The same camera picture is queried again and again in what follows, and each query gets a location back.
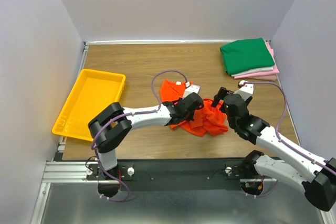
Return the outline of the orange t-shirt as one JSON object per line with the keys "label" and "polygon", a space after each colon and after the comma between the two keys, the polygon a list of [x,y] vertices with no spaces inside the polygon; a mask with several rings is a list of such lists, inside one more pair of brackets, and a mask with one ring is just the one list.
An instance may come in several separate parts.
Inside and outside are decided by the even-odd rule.
{"label": "orange t-shirt", "polygon": [[[182,97],[185,90],[184,82],[173,82],[164,80],[160,88],[160,97],[162,101],[175,101]],[[225,125],[226,114],[220,111],[222,102],[217,107],[211,106],[212,99],[204,99],[204,107],[194,113],[193,121],[183,121],[177,125],[171,125],[171,129],[180,127],[185,131],[196,136],[203,137],[206,133],[211,136],[217,136],[228,132],[228,126]]]}

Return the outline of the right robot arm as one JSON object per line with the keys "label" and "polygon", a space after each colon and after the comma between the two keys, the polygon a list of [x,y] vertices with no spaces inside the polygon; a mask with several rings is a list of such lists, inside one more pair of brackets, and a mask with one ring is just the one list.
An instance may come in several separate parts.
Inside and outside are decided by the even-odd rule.
{"label": "right robot arm", "polygon": [[220,111],[228,124],[242,139],[266,148],[277,155],[273,159],[262,152],[252,151],[245,157],[242,173],[249,178],[264,175],[296,188],[314,207],[329,211],[335,204],[335,158],[329,160],[305,150],[281,135],[277,127],[249,113],[254,84],[243,82],[233,92],[221,87],[212,103],[220,101]]}

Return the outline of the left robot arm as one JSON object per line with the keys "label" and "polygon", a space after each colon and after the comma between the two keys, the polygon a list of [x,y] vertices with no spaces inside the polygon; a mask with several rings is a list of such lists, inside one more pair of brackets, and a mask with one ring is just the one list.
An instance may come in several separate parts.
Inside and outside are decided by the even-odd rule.
{"label": "left robot arm", "polygon": [[93,138],[91,148],[97,153],[100,162],[98,173],[104,179],[112,179],[116,175],[116,148],[130,131],[192,121],[194,113],[203,107],[203,99],[195,92],[147,108],[126,108],[118,102],[110,104],[88,123]]}

